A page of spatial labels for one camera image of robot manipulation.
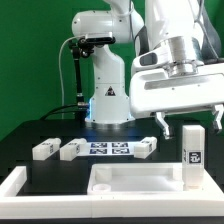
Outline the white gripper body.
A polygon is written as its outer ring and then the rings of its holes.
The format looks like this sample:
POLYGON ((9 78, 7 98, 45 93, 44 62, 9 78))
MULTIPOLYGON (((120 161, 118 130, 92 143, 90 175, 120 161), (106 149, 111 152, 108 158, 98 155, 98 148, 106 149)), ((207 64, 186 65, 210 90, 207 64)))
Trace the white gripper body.
POLYGON ((224 63, 200 66, 195 75, 169 77, 163 69, 136 73, 130 83, 135 118, 209 110, 224 104, 224 63))

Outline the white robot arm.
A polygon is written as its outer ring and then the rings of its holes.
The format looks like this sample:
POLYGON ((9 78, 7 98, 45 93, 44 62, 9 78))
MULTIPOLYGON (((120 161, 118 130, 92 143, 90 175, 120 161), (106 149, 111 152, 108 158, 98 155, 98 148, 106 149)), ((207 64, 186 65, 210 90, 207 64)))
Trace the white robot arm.
POLYGON ((172 137, 167 115, 211 111, 222 130, 224 61, 204 0, 103 0, 108 11, 75 15, 79 55, 91 57, 94 94, 86 123, 120 126, 153 117, 172 137))

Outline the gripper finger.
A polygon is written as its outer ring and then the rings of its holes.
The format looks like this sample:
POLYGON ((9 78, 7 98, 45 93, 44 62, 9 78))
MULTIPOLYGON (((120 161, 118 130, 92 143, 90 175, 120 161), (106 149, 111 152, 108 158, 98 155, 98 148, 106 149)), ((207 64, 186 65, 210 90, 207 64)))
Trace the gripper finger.
POLYGON ((165 121, 165 113, 164 112, 156 112, 155 113, 155 121, 157 125, 163 131, 163 135, 165 139, 172 139, 174 136, 173 128, 165 121))
POLYGON ((224 115, 224 105, 214 105, 212 107, 212 115, 214 116, 213 129, 216 133, 220 133, 222 131, 222 117, 224 115))

